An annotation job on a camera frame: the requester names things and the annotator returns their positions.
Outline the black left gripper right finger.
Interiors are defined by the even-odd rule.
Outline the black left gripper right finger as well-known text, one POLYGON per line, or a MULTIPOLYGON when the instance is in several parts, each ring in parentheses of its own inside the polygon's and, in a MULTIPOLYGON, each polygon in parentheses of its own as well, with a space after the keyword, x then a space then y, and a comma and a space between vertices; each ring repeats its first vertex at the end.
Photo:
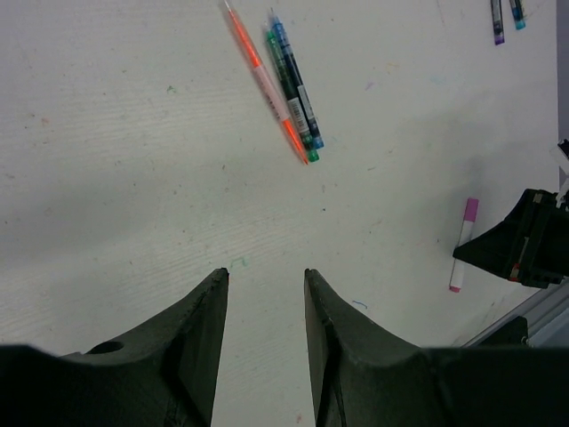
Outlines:
POLYGON ((422 348, 304 282, 319 426, 565 426, 568 352, 524 345, 422 348))

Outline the orange clear pen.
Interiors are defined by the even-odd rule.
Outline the orange clear pen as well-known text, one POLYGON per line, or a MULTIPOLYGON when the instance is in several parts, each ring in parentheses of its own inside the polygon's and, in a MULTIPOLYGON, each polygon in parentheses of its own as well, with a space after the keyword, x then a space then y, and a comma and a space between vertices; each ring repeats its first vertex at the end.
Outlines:
POLYGON ((228 27, 232 31, 236 43, 241 49, 244 59, 252 71, 268 105, 272 109, 281 130, 284 132, 288 142, 292 145, 298 158, 304 165, 307 165, 309 163, 308 157, 300 136, 293 125, 288 107, 261 60, 244 23, 239 18, 236 9, 230 1, 220 1, 220 7, 224 12, 228 27))

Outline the green gel pen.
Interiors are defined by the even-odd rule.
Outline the green gel pen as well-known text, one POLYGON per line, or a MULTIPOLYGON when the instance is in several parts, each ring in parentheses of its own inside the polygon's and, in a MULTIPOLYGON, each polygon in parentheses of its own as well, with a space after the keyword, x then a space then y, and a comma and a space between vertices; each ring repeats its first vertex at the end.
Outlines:
POLYGON ((276 35, 269 27, 265 28, 265 39, 271 59, 274 63, 277 78, 283 90, 289 110, 293 116, 293 122, 300 136, 305 154, 310 163, 314 163, 319 159, 312 134, 309 130, 309 123, 306 119, 304 110, 301 106, 300 96, 294 86, 291 74, 286 66, 285 57, 276 39, 276 35))

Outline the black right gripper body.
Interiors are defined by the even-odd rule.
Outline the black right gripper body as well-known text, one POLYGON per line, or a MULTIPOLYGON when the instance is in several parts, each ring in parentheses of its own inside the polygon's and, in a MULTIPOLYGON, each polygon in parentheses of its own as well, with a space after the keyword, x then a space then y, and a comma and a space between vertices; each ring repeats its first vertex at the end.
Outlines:
POLYGON ((528 189, 520 203, 520 247, 514 252, 510 279, 532 288, 559 285, 568 278, 568 200, 558 193, 528 189))

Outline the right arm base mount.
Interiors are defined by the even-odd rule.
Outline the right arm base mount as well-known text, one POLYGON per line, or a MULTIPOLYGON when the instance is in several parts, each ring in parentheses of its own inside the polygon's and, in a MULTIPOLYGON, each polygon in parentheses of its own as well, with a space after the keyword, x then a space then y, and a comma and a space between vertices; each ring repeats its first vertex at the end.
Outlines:
POLYGON ((527 346, 527 342, 527 319, 525 317, 516 316, 488 334, 477 346, 527 346))

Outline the pink capped white marker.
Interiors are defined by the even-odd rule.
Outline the pink capped white marker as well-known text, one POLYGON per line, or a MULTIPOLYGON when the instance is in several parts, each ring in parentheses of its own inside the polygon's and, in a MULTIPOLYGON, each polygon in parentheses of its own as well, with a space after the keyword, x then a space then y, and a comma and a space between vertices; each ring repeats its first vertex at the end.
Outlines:
MULTIPOLYGON (((477 218, 477 209, 479 200, 470 197, 467 200, 465 212, 463 215, 461 234, 457 246, 462 246, 472 239, 472 231, 477 218)), ((464 280, 465 263, 463 261, 453 259, 453 270, 449 281, 449 290, 459 293, 464 280)))

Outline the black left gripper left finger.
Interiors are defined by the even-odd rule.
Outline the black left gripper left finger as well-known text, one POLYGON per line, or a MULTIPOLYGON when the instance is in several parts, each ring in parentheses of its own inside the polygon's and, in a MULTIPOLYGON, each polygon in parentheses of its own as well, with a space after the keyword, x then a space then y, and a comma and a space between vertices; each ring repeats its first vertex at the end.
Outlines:
POLYGON ((229 274, 86 353, 1 348, 3 426, 208 426, 219 372, 229 274))

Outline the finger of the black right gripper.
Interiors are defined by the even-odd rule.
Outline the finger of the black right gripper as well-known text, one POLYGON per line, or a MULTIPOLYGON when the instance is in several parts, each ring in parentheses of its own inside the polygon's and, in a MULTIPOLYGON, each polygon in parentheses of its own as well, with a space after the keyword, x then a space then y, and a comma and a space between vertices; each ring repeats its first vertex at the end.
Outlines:
POLYGON ((453 251, 453 258, 499 278, 528 278, 522 269, 529 216, 511 212, 502 222, 453 251))

